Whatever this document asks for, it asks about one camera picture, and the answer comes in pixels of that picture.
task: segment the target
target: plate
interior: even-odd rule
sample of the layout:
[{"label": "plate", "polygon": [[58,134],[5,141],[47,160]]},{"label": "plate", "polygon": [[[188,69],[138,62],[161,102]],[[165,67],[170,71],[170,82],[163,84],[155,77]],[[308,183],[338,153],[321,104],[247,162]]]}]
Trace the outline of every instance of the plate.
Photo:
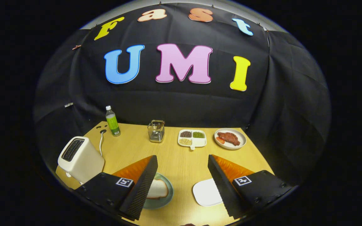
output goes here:
[{"label": "plate", "polygon": [[[221,132],[221,133],[227,133],[227,132],[230,132],[230,133],[234,133],[237,138],[238,138],[238,141],[240,142],[240,145],[238,146],[234,146],[234,144],[232,143],[228,143],[228,142],[225,142],[224,144],[220,143],[216,137],[218,137],[217,133],[218,132]],[[215,133],[214,133],[214,140],[216,141],[216,143],[218,145],[220,145],[221,147],[224,147],[225,149],[229,149],[229,150],[237,150],[237,149],[240,149],[242,148],[246,143],[247,143],[247,139],[245,138],[245,136],[238,132],[237,130],[234,130],[234,129],[230,129],[230,128],[223,128],[223,129],[218,129]]]},{"label": "plate", "polygon": [[[182,132],[191,132],[191,137],[181,137]],[[204,134],[203,138],[196,138],[193,136],[194,132],[200,132]],[[191,145],[181,144],[180,139],[188,139],[191,140]],[[202,130],[180,130],[178,133],[178,144],[181,146],[189,147],[191,150],[195,150],[195,147],[203,147],[207,144],[206,134]]]},{"label": "plate", "polygon": [[165,176],[161,175],[160,173],[155,174],[155,179],[156,180],[162,179],[164,181],[164,183],[166,183],[166,185],[168,187],[168,196],[165,198],[160,198],[159,200],[146,199],[145,204],[143,205],[144,209],[159,209],[159,208],[167,205],[168,203],[170,203],[171,199],[173,199],[174,189],[173,189],[173,185],[171,184],[171,182]]},{"label": "plate", "polygon": [[214,206],[223,202],[213,178],[196,183],[192,192],[201,206]]}]

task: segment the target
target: wooden table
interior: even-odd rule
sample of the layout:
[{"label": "wooden table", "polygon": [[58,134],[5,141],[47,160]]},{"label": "wooden table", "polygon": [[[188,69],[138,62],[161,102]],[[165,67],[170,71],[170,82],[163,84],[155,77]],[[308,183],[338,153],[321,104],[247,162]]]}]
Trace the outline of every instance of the wooden table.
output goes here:
[{"label": "wooden table", "polygon": [[[167,206],[160,209],[142,210],[139,220],[133,222],[141,226],[180,226],[187,223],[196,226],[205,224],[224,226],[238,220],[228,216],[223,203],[210,207],[200,206],[192,193],[192,187],[197,182],[211,178],[207,168],[210,154],[230,160],[254,172],[267,170],[273,173],[259,150],[240,128],[235,129],[244,134],[247,143],[238,150],[227,150],[217,145],[213,137],[217,128],[166,126],[162,143],[149,141],[147,125],[119,123],[119,128],[121,135],[114,137],[107,126],[107,122],[102,121],[84,135],[90,139],[96,151],[100,152],[101,134],[99,132],[102,129],[107,129],[107,132],[103,134],[101,148],[105,159],[103,172],[111,174],[147,156],[156,155],[157,172],[167,177],[174,188],[173,199]],[[189,147],[180,146],[177,143],[177,137],[182,129],[203,130],[207,137],[207,145],[195,148],[194,151],[191,151]],[[56,174],[67,186],[73,189],[80,186],[73,177],[68,178],[59,166]]]}]

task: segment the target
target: green beans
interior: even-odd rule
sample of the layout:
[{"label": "green beans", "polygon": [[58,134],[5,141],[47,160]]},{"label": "green beans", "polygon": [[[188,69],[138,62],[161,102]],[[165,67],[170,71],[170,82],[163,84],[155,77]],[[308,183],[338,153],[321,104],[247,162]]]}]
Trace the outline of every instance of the green beans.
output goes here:
[{"label": "green beans", "polygon": [[194,132],[194,133],[192,134],[192,136],[193,136],[194,138],[205,138],[205,135],[204,135],[203,133],[200,133],[200,132]]},{"label": "green beans", "polygon": [[183,138],[179,140],[179,143],[182,145],[192,145],[192,140]]}]

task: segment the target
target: plastic bottle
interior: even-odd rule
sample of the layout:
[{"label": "plastic bottle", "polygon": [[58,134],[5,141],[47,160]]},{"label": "plastic bottle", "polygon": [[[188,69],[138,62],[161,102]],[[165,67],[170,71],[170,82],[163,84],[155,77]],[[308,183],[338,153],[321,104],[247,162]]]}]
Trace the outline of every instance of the plastic bottle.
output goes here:
[{"label": "plastic bottle", "polygon": [[106,119],[108,122],[108,126],[111,129],[111,133],[113,136],[121,135],[121,131],[119,130],[117,118],[115,117],[115,113],[111,110],[111,106],[106,106]]}]

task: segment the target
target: bottle label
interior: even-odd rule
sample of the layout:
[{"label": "bottle label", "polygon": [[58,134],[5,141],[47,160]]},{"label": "bottle label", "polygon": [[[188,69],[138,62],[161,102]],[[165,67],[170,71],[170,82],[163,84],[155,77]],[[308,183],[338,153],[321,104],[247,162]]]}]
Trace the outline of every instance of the bottle label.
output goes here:
[{"label": "bottle label", "polygon": [[107,116],[107,122],[108,122],[108,126],[111,129],[112,134],[117,135],[119,133],[119,127],[118,127],[118,122],[117,122],[117,118],[115,117],[115,115],[109,115]]}]

